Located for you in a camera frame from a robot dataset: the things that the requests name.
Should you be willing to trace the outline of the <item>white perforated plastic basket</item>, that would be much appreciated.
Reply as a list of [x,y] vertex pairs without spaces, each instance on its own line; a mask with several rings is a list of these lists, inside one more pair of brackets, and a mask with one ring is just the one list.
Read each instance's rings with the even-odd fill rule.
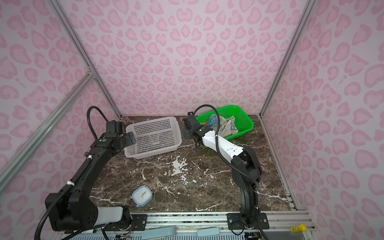
[[136,143],[124,148],[127,158],[144,159],[172,152],[182,144],[181,129],[175,117],[164,117],[131,124],[126,131],[132,132]]

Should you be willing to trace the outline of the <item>green plastic basket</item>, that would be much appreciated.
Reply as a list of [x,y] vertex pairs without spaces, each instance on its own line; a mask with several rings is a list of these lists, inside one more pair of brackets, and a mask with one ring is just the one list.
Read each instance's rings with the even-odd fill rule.
[[[252,119],[238,106],[227,106],[218,109],[220,116],[219,135],[226,140],[233,140],[245,135],[254,129]],[[217,129],[217,116],[215,111],[202,114],[197,117],[199,123],[209,125],[213,130]]]

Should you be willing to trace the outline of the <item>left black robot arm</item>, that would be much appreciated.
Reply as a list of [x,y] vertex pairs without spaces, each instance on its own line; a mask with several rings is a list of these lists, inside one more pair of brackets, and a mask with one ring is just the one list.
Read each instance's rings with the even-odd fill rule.
[[136,143],[123,122],[106,123],[106,131],[85,153],[85,161],[75,175],[58,192],[45,200],[48,218],[54,231],[82,231],[112,224],[124,229],[131,226],[128,207],[97,207],[91,200],[92,188],[108,161],[125,147]]

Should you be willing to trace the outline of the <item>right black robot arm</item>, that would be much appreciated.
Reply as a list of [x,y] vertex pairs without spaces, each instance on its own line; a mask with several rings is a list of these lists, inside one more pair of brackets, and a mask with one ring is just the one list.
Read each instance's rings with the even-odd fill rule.
[[216,151],[220,159],[232,169],[233,181],[241,193],[240,213],[243,226],[256,226],[261,213],[258,187],[263,170],[254,149],[237,146],[222,138],[211,127],[199,123],[192,112],[188,113],[183,122],[185,128],[182,135],[186,139],[192,139],[197,147],[205,146]]

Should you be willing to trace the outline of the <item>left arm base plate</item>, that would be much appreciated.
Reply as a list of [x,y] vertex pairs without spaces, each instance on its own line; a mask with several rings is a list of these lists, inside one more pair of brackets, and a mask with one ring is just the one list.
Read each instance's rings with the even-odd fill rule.
[[120,220],[119,222],[107,224],[104,229],[107,232],[144,231],[147,218],[147,214],[133,214],[130,215],[129,220]]

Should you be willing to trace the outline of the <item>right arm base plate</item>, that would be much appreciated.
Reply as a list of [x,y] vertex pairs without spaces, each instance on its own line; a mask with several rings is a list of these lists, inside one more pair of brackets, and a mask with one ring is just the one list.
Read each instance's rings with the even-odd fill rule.
[[266,213],[260,213],[258,223],[254,222],[249,227],[245,226],[245,220],[240,213],[228,213],[226,217],[229,230],[258,230],[259,227],[262,230],[268,230],[270,228]]

